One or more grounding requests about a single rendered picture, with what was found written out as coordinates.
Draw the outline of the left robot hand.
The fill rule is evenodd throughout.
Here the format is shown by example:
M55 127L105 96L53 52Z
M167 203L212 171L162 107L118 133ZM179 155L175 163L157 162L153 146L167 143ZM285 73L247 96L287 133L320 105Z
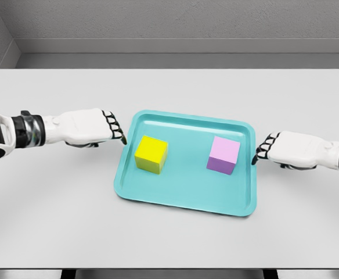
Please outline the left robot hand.
M66 112L60 116L59 135L74 147L97 147L108 140L127 139L115 115L98 108Z

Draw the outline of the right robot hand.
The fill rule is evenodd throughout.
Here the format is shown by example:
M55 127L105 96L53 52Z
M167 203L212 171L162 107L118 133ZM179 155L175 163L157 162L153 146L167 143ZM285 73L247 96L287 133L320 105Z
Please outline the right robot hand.
M318 165L316 151L324 140L308 134L281 131L269 134L255 150L251 164L270 160L283 169L312 170Z

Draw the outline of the purple cube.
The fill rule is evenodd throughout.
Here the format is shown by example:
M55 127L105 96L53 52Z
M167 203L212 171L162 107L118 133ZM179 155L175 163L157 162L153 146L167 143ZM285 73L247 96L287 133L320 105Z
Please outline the purple cube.
M215 136L207 162L207 169L231 175L239 156L240 142Z

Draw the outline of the yellow cube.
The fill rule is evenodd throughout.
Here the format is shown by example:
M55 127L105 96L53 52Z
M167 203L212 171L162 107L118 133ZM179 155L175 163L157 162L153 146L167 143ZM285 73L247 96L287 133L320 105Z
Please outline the yellow cube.
M168 155L168 143L144 135L135 151L137 168L160 174Z

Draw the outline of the teal plastic tray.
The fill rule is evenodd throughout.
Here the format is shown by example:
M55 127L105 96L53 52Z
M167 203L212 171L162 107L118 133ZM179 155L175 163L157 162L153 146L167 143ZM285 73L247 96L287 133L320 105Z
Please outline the teal plastic tray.
M168 143L160 174L137 168L134 153L143 136ZM206 167L215 137L240 142L232 174ZM122 198L231 216L248 216L257 206L255 130L242 121L142 110L132 119L114 179Z

